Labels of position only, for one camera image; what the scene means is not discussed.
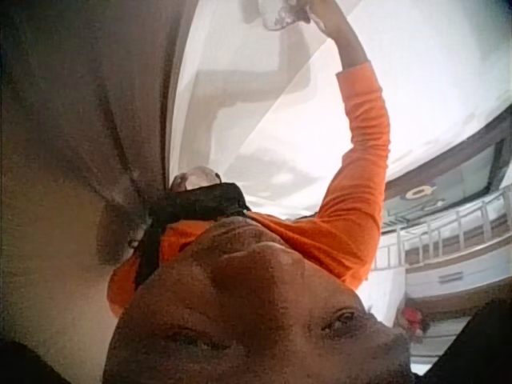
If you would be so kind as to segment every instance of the orange sleeve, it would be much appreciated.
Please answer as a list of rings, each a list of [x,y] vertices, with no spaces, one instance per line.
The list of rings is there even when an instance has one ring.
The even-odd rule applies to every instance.
[[[369,62],[341,72],[338,83],[353,148],[343,156],[317,217],[284,222],[251,216],[355,290],[370,272],[380,238],[390,122]]]

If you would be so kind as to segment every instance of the person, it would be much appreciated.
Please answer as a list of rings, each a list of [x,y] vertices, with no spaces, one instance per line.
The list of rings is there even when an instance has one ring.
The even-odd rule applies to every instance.
[[[111,277],[120,319],[104,383],[414,380],[403,332],[368,314],[355,293],[380,237],[390,144],[382,89],[336,1],[311,0],[309,10],[338,48],[353,143],[318,214],[167,226],[150,278],[135,286],[137,254]]]

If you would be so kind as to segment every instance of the hand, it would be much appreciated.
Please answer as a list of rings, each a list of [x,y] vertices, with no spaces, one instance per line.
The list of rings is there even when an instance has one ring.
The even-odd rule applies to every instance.
[[[336,0],[309,0],[308,14],[317,27],[336,40],[343,34],[346,17]]]

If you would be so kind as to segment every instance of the black bag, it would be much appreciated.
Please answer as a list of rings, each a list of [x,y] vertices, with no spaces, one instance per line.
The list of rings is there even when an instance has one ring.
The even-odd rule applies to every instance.
[[[169,192],[149,211],[151,224],[135,248],[140,256],[135,275],[138,289],[159,267],[160,238],[169,224],[181,220],[218,220],[245,216],[249,211],[242,190],[236,184],[224,182],[183,192]]]

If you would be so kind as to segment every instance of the railing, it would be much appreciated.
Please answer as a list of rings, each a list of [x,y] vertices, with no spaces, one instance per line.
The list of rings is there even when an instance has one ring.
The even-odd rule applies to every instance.
[[[388,244],[378,248],[372,270],[388,270],[398,266],[420,266],[438,260],[452,258],[461,252],[467,252],[512,234],[512,186],[496,194],[483,198],[480,202],[463,208],[433,216],[419,226],[408,230],[397,229],[395,238],[390,235],[382,239]],[[497,237],[493,233],[493,224],[499,219],[506,220],[500,226]],[[472,238],[465,234],[478,233]],[[475,238],[482,233],[482,241],[475,243]]]

